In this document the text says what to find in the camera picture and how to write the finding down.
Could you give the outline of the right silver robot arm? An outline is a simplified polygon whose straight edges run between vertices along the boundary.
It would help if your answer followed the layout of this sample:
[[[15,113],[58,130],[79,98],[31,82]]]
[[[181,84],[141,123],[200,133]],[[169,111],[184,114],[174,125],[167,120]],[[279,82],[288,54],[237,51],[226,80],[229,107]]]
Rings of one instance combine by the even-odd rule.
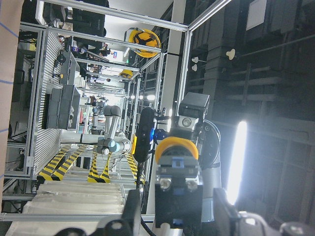
[[[214,221],[213,189],[221,187],[221,134],[217,126],[206,119],[210,96],[188,92],[179,104],[178,115],[170,135],[195,143],[203,178],[201,222]]]

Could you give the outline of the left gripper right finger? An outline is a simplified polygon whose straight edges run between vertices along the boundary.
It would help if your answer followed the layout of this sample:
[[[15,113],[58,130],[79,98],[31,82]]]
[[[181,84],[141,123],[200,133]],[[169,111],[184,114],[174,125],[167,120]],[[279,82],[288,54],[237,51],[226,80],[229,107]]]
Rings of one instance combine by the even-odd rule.
[[[220,236],[237,236],[240,215],[227,200],[226,191],[214,188],[214,220]]]

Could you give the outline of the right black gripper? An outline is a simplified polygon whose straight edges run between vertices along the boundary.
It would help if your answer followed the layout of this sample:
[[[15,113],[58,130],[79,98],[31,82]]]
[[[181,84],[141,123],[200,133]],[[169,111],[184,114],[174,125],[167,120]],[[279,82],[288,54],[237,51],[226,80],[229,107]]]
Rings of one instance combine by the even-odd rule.
[[[203,122],[209,107],[210,95],[188,92],[179,106],[178,114],[174,118],[169,136],[192,141],[198,148],[203,147],[205,131]]]

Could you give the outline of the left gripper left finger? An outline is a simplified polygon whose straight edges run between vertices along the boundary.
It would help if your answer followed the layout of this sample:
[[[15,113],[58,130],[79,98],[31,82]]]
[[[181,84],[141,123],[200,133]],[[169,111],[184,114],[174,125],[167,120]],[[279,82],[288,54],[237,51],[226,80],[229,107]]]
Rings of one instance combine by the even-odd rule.
[[[139,189],[129,190],[122,219],[132,230],[140,230],[141,225],[141,200]]]

